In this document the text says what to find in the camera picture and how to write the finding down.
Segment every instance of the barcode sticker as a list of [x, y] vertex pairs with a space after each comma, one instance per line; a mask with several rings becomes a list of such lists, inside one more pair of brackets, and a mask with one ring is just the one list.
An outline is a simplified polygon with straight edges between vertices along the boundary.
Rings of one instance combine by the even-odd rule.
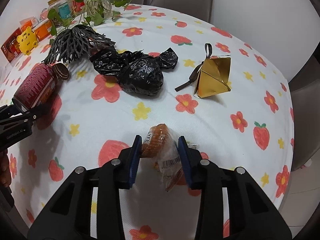
[[174, 158], [173, 160], [163, 161], [161, 168], [162, 169], [168, 169], [168, 168], [171, 168], [172, 166], [174, 166], [175, 164], [177, 164], [179, 162], [181, 162], [180, 156]]

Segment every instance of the floral tablecloth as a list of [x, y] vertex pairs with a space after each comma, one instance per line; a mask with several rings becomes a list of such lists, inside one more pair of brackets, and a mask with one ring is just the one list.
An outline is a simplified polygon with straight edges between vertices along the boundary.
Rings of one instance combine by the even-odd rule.
[[[29, 226], [74, 168], [102, 166], [131, 146], [136, 134], [144, 138], [159, 123], [197, 144], [202, 156], [219, 167], [245, 167], [279, 207], [292, 162], [293, 112], [288, 83], [272, 63], [226, 31], [168, 9], [130, 5], [116, 20], [94, 28], [115, 41], [118, 52], [143, 49], [157, 56], [171, 47], [178, 64], [163, 73], [156, 97], [125, 93], [87, 58], [67, 64], [71, 78], [51, 98], [51, 116], [37, 121], [32, 136], [9, 148], [12, 194]], [[193, 96], [194, 85], [176, 92], [205, 59], [205, 43], [212, 44], [213, 55], [231, 54], [231, 92], [204, 99]], [[1, 105], [11, 103], [49, 47], [49, 38], [41, 41], [14, 66], [1, 86]], [[227, 235], [225, 191], [224, 196]], [[149, 160], [140, 161], [136, 183], [121, 190], [120, 198], [127, 239], [194, 239], [200, 191], [188, 189], [182, 180], [165, 192]]]

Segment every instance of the red jar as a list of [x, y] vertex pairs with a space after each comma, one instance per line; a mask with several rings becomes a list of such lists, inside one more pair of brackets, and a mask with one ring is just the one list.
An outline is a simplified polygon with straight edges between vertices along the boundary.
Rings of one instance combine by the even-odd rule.
[[22, 82], [12, 102], [23, 113], [44, 104], [54, 91], [58, 80], [67, 80], [69, 71], [62, 63], [53, 66], [41, 63]]

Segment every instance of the yellow flower print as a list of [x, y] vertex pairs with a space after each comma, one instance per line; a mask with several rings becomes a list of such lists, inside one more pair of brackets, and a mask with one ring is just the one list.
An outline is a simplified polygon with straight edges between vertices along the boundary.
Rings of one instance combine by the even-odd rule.
[[143, 102], [139, 102], [137, 108], [132, 109], [132, 113], [134, 114], [134, 119], [136, 121], [143, 119], [146, 120], [148, 118], [148, 113], [151, 112], [150, 107], [145, 107]]

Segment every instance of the white tablecloth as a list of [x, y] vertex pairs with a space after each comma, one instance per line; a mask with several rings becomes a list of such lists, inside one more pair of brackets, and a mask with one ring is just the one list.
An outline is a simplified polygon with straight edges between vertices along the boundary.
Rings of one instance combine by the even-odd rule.
[[[29, 226], [74, 168], [102, 166], [131, 146], [136, 134], [144, 138], [159, 123], [197, 144], [219, 167], [245, 167], [279, 207], [292, 162], [293, 116], [288, 83], [272, 63], [231, 34], [162, 8], [130, 5], [116, 21], [94, 28], [115, 41], [119, 52], [143, 49], [157, 55], [171, 47], [178, 64], [164, 71], [155, 97], [127, 94], [106, 83], [87, 58], [67, 64], [71, 78], [53, 98], [55, 119], [38, 122], [32, 136], [9, 148], [12, 194]], [[194, 85], [176, 92], [205, 59], [207, 42], [213, 55], [231, 54], [231, 92], [204, 99], [193, 97]], [[49, 38], [41, 41], [14, 66], [1, 86], [1, 105], [11, 103], [32, 67], [46, 57], [48, 43]], [[199, 192], [185, 185], [165, 192], [149, 160], [140, 161], [136, 183], [121, 190], [120, 198], [127, 239], [193, 239]], [[227, 205], [224, 211], [226, 221]], [[93, 200], [93, 221], [95, 213]]]

